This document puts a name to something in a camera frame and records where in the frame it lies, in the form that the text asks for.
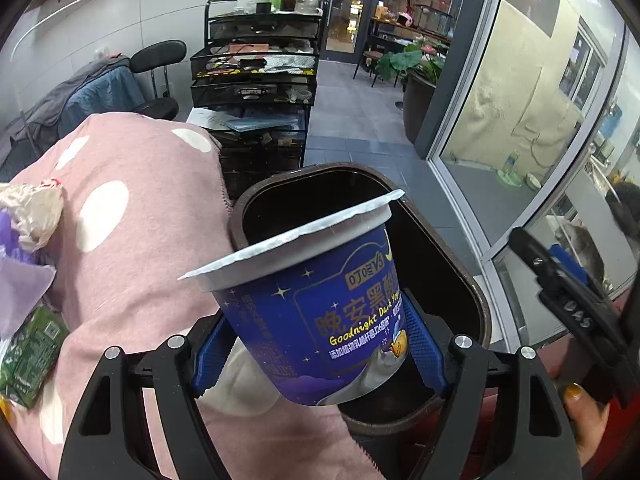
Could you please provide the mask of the right hand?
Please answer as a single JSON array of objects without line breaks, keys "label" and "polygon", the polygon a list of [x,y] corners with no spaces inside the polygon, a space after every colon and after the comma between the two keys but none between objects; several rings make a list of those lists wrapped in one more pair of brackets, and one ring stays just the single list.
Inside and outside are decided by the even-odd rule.
[{"label": "right hand", "polygon": [[573,336],[566,335],[555,341],[558,349],[554,356],[560,358],[555,374],[561,400],[573,427],[577,454],[582,471],[590,471],[590,463],[604,437],[611,404],[594,400],[587,389],[578,382],[587,377],[592,361],[582,345]]}]

